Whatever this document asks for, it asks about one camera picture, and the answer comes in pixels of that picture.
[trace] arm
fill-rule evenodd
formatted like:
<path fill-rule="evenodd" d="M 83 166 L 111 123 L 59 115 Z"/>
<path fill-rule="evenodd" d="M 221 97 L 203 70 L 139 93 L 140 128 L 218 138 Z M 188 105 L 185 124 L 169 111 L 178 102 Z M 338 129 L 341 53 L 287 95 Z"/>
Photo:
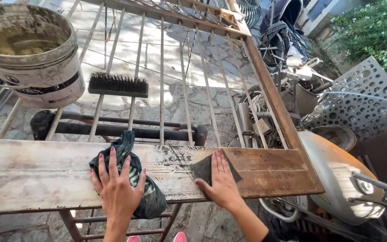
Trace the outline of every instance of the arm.
<path fill-rule="evenodd" d="M 107 215 L 107 229 L 104 242 L 125 241 L 131 216 L 140 204 L 146 182 L 146 169 L 140 173 L 137 187 L 129 183 L 129 164 L 131 156 L 127 156 L 119 172 L 116 167 L 116 151 L 110 149 L 110 161 L 108 171 L 105 170 L 104 157 L 99 154 L 99 177 L 91 169 L 92 182 L 101 197 L 102 209 Z"/>
<path fill-rule="evenodd" d="M 216 151 L 212 156 L 213 186 L 209 186 L 202 179 L 196 179 L 195 183 L 218 206 L 225 208 L 235 217 L 249 242 L 261 242 L 268 234 L 268 228 L 241 198 L 222 151 Z"/>

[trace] shoe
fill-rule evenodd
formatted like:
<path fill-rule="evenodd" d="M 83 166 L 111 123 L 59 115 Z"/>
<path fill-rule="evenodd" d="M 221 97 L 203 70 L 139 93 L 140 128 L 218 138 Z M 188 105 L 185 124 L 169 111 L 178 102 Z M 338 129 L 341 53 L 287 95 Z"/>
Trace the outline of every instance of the shoe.
<path fill-rule="evenodd" d="M 186 242 L 186 234 L 183 232 L 178 232 L 172 242 Z"/>
<path fill-rule="evenodd" d="M 138 235 L 130 236 L 126 242 L 141 242 L 141 239 Z"/>

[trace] dirty bucket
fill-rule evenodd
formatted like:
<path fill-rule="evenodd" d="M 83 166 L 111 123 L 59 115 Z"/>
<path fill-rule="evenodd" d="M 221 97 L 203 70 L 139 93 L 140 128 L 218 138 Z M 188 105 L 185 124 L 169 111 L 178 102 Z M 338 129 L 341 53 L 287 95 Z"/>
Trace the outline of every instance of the dirty bucket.
<path fill-rule="evenodd" d="M 64 16 L 34 5 L 0 4 L 0 78 L 30 106 L 60 108 L 82 96 L 77 49 Z"/>

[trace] motorcycle fuel tank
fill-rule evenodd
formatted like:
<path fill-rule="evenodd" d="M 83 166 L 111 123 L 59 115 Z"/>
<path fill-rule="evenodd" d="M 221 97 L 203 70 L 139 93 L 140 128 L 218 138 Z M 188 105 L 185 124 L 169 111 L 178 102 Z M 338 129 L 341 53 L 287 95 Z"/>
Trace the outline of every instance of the motorcycle fuel tank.
<path fill-rule="evenodd" d="M 370 218 L 382 215 L 383 206 L 371 202 L 347 201 L 350 197 L 372 200 L 383 198 L 383 189 L 352 177 L 351 173 L 354 171 L 376 179 L 367 167 L 319 135 L 307 130 L 298 132 L 298 135 L 326 191 L 311 195 L 318 206 L 351 225 L 360 225 Z"/>

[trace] finger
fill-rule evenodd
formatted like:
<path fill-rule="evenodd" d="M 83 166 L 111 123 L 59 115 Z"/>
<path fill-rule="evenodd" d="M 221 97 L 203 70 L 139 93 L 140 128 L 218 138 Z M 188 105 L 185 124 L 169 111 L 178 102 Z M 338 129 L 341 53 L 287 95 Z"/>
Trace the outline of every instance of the finger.
<path fill-rule="evenodd" d="M 218 164 L 219 173 L 224 172 L 225 169 L 223 168 L 222 157 L 221 157 L 221 151 L 220 150 L 216 151 L 216 162 Z"/>
<path fill-rule="evenodd" d="M 90 177 L 92 178 L 92 183 L 95 186 L 95 189 L 98 192 L 98 194 L 101 194 L 104 187 L 102 186 L 102 183 L 99 181 L 95 171 L 92 169 L 89 169 L 89 170 L 90 170 Z"/>
<path fill-rule="evenodd" d="M 138 180 L 137 187 L 135 188 L 135 192 L 138 192 L 141 197 L 144 193 L 144 185 L 146 184 L 146 169 L 143 169 L 140 172 L 140 179 Z"/>
<path fill-rule="evenodd" d="M 116 150 L 114 146 L 110 148 L 110 162 L 108 162 L 108 172 L 110 174 L 110 179 L 116 179 L 119 177 L 119 171 L 117 170 L 117 158 Z"/>
<path fill-rule="evenodd" d="M 218 170 L 218 163 L 216 161 L 216 152 L 214 152 L 212 154 L 212 178 L 213 178 L 213 175 L 214 174 L 217 174 L 219 173 L 219 170 Z"/>
<path fill-rule="evenodd" d="M 207 194 L 207 196 L 209 196 L 211 199 L 213 199 L 214 194 L 215 194 L 215 190 L 206 181 L 204 181 L 201 178 L 198 178 L 198 179 L 195 180 L 195 184 L 201 190 L 203 190 Z"/>
<path fill-rule="evenodd" d="M 123 162 L 122 172 L 120 173 L 121 177 L 127 177 L 129 179 L 129 165 L 131 165 L 130 155 L 128 155 Z"/>
<path fill-rule="evenodd" d="M 102 153 L 99 153 L 98 172 L 99 172 L 99 178 L 101 179 L 102 185 L 106 186 L 108 184 L 108 182 L 110 181 L 110 178 L 108 177 L 108 173 L 105 169 L 104 156 Z"/>
<path fill-rule="evenodd" d="M 228 160 L 225 158 L 223 151 L 221 151 L 222 165 L 225 172 L 231 173 L 231 169 L 229 168 Z"/>

